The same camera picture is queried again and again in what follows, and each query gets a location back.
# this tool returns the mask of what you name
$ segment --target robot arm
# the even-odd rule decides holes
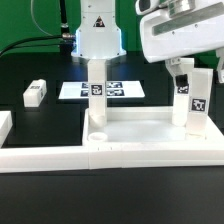
[[[224,0],[145,0],[148,9],[142,11],[141,4],[136,2],[136,11],[145,15],[140,23],[144,56],[149,62],[165,60],[174,79],[173,124],[186,124],[189,136],[204,136],[213,71],[196,69],[193,59],[181,57],[218,49],[224,82]]]
[[[152,12],[155,1],[145,0],[150,8],[140,24],[143,52],[149,62],[163,61],[224,46],[224,0],[167,0]],[[136,2],[139,13],[141,0]],[[224,82],[223,57],[220,57],[219,81]]]

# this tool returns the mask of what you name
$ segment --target green wall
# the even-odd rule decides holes
[[[66,0],[67,16],[71,31],[80,25],[80,1]],[[135,0],[116,0],[116,20],[123,32],[123,47],[128,51],[141,50],[139,21],[135,13]],[[35,0],[35,17],[38,24],[51,34],[60,34],[59,0]],[[30,0],[0,0],[0,49],[6,45],[29,37],[43,36],[33,24]],[[17,49],[14,52],[58,51],[58,47]],[[210,67],[216,68],[214,52],[197,55]]]

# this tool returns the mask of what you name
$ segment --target warning sticker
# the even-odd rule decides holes
[[[97,18],[93,27],[105,27],[104,22],[100,16]]]

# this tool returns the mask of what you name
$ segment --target white plastic base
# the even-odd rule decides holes
[[[1,149],[0,172],[224,165],[224,137],[210,118],[206,140],[185,140],[172,107],[108,108],[107,116],[93,129],[86,110],[83,146]]]
[[[172,125],[172,107],[108,108],[107,116],[105,128],[93,129],[86,112],[83,144],[91,169],[224,165],[224,137],[209,117],[206,140],[186,140],[185,127]],[[91,141],[95,132],[107,142]]]

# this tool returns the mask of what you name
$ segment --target black tabletop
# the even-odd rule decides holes
[[[56,53],[10,54],[0,60],[0,110],[13,128],[4,148],[81,145],[87,100],[58,100],[63,81],[87,81],[86,64]],[[23,106],[32,80],[47,81],[37,109]],[[143,99],[110,99],[108,106],[172,105],[173,83],[164,63],[140,52],[108,65],[108,80],[140,80]],[[213,84],[209,115],[224,128],[224,88]],[[211,224],[224,222],[223,167],[166,167],[0,175],[4,224]]]

